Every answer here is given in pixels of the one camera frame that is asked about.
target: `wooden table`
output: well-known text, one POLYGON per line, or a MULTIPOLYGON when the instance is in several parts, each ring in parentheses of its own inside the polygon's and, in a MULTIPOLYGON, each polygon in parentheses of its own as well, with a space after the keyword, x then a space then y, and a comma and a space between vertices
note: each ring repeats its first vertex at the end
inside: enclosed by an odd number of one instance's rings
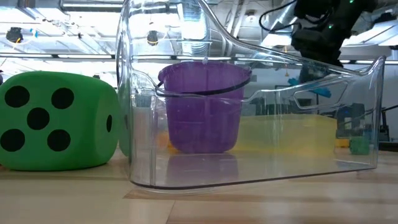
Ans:
POLYGON ((223 187, 196 195, 143 191, 123 157, 73 172, 0 168, 0 224, 398 223, 398 153, 376 170, 223 187))

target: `clear plastic bin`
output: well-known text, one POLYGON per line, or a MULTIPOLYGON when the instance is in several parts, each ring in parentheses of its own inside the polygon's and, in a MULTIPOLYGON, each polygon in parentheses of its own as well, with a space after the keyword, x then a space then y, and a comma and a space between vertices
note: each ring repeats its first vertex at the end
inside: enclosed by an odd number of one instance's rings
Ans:
POLYGON ((384 57, 345 70, 240 42, 204 0, 136 0, 124 3, 116 58, 120 147, 136 185, 186 190, 377 165, 384 57))

